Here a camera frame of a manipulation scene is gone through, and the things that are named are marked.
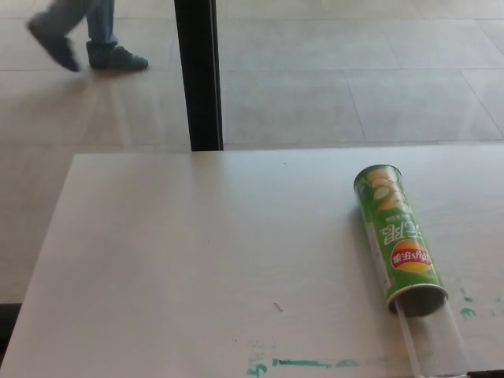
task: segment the table surface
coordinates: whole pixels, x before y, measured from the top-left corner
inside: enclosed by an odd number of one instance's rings
[[[0,377],[407,376],[353,190],[379,163],[502,368],[504,146],[420,146],[76,156]]]

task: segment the potato chip can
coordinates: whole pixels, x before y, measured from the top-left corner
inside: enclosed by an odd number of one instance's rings
[[[361,171],[354,189],[375,259],[387,308],[407,317],[435,312],[448,297],[411,210],[401,173],[391,165]]]

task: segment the dark sneaker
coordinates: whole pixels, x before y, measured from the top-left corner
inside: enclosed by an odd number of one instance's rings
[[[94,54],[89,55],[89,65],[92,69],[143,71],[149,67],[149,61],[147,59],[133,55],[121,46],[115,46],[105,57],[98,58]]]
[[[40,31],[35,22],[30,20],[26,27],[31,32],[31,35],[40,43],[40,46],[62,67],[72,71],[80,71],[79,63],[75,59],[75,55],[71,48],[70,39],[66,37],[52,37],[44,35]]]

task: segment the jeans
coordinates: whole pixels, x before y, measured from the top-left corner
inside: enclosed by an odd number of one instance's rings
[[[87,18],[90,58],[117,45],[113,34],[114,0],[53,0],[49,8],[35,16],[37,25],[48,36],[66,36]]]

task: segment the white floor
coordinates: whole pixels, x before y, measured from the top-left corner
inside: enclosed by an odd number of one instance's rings
[[[22,301],[76,152],[189,150],[172,0],[117,0],[152,69],[74,75],[0,0],[0,302]],[[228,149],[504,139],[504,0],[217,0]],[[73,33],[85,64],[86,25]]]

